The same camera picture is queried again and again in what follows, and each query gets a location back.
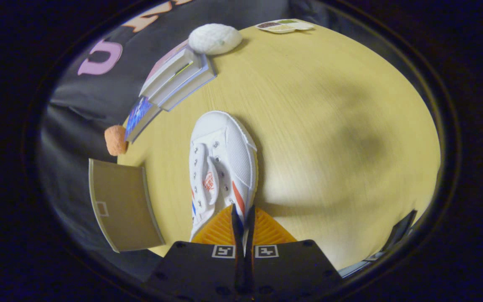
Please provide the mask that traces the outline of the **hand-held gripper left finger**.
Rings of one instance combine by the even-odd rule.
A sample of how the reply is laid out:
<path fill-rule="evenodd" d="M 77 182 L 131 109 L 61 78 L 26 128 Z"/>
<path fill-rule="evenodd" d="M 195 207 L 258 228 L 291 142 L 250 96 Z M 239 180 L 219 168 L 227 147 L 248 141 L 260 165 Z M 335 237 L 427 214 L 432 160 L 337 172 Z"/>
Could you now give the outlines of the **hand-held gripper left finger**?
<path fill-rule="evenodd" d="M 243 231 L 236 207 L 217 218 L 226 223 L 232 243 L 177 241 L 144 287 L 163 302 L 239 302 L 245 286 Z"/>

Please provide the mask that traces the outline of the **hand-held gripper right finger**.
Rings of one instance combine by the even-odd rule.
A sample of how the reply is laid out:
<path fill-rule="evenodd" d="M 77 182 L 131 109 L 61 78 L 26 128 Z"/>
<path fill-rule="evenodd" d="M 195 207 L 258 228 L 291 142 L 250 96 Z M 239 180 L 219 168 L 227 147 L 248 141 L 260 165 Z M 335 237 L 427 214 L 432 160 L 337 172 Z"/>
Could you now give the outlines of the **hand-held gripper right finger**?
<path fill-rule="evenodd" d="M 257 245 L 257 214 L 250 227 L 245 274 L 252 302 L 308 302 L 319 300 L 343 284 L 343 278 L 313 240 Z"/>

